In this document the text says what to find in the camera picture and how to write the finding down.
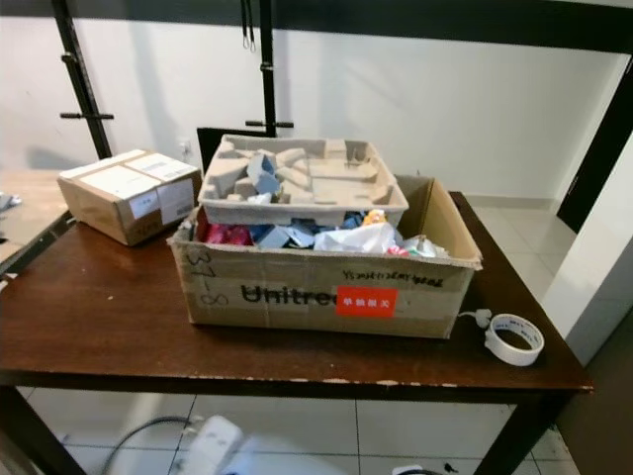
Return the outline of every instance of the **yellow object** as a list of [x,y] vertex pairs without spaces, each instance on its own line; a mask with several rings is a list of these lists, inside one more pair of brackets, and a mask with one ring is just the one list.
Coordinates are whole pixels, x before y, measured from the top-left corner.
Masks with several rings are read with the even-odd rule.
[[369,226],[376,225],[378,223],[386,223],[387,217],[385,216],[385,211],[383,210],[372,210],[367,213],[367,216],[363,220],[363,224],[361,226]]

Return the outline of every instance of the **unitree logo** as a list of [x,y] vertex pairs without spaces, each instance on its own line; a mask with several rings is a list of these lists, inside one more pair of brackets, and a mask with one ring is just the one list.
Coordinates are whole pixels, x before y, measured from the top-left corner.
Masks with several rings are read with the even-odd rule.
[[307,305],[316,302],[319,305],[336,305],[336,296],[326,294],[324,292],[303,292],[297,289],[289,289],[283,287],[280,290],[270,290],[261,288],[259,285],[255,287],[241,286],[241,297],[246,302],[257,303],[262,300],[267,304],[294,304]]

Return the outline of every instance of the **blue foam piece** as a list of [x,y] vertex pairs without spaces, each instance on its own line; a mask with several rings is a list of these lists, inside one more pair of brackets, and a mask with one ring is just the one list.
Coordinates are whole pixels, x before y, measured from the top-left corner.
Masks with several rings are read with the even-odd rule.
[[275,165],[263,153],[257,153],[250,159],[246,174],[260,195],[275,194],[281,188],[279,180],[275,178]]
[[291,225],[285,226],[284,230],[297,247],[315,245],[315,235],[307,226],[293,222]]
[[273,229],[272,225],[251,225],[248,227],[250,238],[253,242],[258,243],[266,234]]
[[363,216],[360,213],[346,213],[345,221],[341,225],[342,230],[355,230],[363,224]]
[[259,239],[257,245],[264,249],[281,249],[290,237],[281,226],[273,226],[263,237]]

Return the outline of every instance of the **white wall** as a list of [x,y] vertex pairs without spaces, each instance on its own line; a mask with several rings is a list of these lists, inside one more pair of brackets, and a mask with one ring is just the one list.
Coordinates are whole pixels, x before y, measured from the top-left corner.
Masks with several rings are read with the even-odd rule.
[[[77,20],[114,152],[179,156],[197,127],[263,120],[259,55],[240,28]],[[67,168],[96,158],[51,19],[0,18],[2,166]],[[554,198],[608,95],[619,55],[275,32],[278,120],[296,137],[374,142],[396,172],[470,194]]]
[[542,306],[588,361],[633,305],[633,135],[622,150]]
[[591,3],[595,5],[605,5],[609,7],[633,8],[633,0],[556,0],[571,3]]

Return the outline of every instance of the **power strip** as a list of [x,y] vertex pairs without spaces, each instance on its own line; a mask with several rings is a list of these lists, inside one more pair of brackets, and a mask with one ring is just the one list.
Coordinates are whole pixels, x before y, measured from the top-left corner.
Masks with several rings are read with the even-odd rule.
[[189,447],[180,475],[218,475],[242,439],[238,426],[222,416],[208,418]]

